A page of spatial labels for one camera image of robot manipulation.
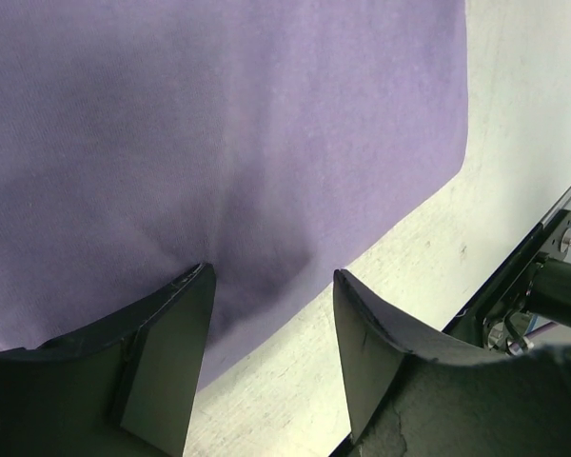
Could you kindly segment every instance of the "black plastic part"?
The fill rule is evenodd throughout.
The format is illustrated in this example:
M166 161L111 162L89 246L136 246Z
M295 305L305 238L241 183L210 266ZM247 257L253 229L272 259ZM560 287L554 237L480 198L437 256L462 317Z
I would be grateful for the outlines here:
M571 264L553 259L538 264L525 309L571 327Z
M356 449L343 443L343 453L333 455L571 456L571 348L507 357L426 326L347 271L335 273L334 288L347 406L358 436ZM373 367L381 373L385 365L397 372L379 387Z
M180 457L213 268L35 350L0 352L0 457Z
M571 226L571 211L562 209L544 227L537 224L499 268L444 328L444 333L484 347L487 319L503 318L527 292L529 266L540 258L562 260L561 239Z

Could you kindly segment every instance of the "purple cloth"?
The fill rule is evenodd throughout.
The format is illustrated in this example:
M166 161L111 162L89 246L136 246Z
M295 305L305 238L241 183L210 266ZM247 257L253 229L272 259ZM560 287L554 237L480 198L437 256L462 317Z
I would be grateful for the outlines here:
M464 1L0 0L0 348L208 261L201 385L460 168Z

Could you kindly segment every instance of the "crack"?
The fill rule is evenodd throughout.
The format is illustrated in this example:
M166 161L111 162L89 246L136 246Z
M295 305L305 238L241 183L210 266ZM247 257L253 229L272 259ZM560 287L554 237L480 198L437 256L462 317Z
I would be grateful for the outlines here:
M362 457L405 457L408 443L402 430L402 416L390 403L368 431L360 445Z

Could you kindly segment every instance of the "bolt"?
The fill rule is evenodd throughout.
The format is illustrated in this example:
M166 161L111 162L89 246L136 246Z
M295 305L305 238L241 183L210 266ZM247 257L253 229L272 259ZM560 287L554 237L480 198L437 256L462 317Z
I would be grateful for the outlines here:
M571 228L568 228L561 239L561 252L567 252L571 248Z

